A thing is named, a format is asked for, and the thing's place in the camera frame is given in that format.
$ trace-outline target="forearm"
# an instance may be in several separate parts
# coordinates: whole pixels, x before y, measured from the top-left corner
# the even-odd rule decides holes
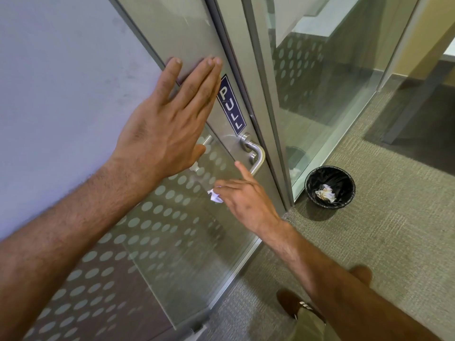
[[[290,267],[343,340],[439,340],[377,295],[293,227],[282,222],[263,237]]]
[[[20,340],[83,254],[144,197],[133,183],[108,163],[0,243],[0,340]]]

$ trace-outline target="pull sign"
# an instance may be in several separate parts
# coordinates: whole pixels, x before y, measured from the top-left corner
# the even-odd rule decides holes
[[[240,112],[240,108],[238,107],[237,100],[234,96],[234,92],[232,91],[227,74],[221,78],[221,86],[217,98],[224,110],[224,113],[226,114],[227,119],[229,120],[229,123],[232,126],[232,129],[234,129],[236,135],[238,136],[247,124],[245,123],[242,113]]]

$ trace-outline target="white tissue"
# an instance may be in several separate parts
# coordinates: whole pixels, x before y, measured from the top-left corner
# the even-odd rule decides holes
[[[223,200],[221,200],[221,199],[218,197],[218,196],[219,196],[218,194],[215,194],[215,193],[213,192],[213,189],[209,190],[207,193],[208,193],[208,194],[211,194],[210,200],[212,200],[213,202],[216,202],[216,203],[223,203]]]
[[[330,203],[335,202],[335,194],[333,194],[332,188],[330,188],[327,184],[324,184],[324,189],[317,190],[316,195],[324,201],[328,200]]]

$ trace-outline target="hand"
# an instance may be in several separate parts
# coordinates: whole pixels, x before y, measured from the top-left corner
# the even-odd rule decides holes
[[[151,96],[128,119],[109,163],[120,163],[128,181],[145,193],[191,167],[206,150],[196,141],[217,97],[222,66],[218,57],[205,58],[170,99],[182,68],[182,61],[172,58]]]
[[[281,218],[264,188],[253,178],[247,168],[239,161],[235,162],[235,166],[244,180],[217,180],[213,191],[220,195],[232,214],[247,229],[263,238],[281,222]]]

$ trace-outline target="khaki pants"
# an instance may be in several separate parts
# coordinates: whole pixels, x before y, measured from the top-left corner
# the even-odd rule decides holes
[[[333,328],[324,325],[315,314],[300,308],[297,325],[288,341],[340,341]]]

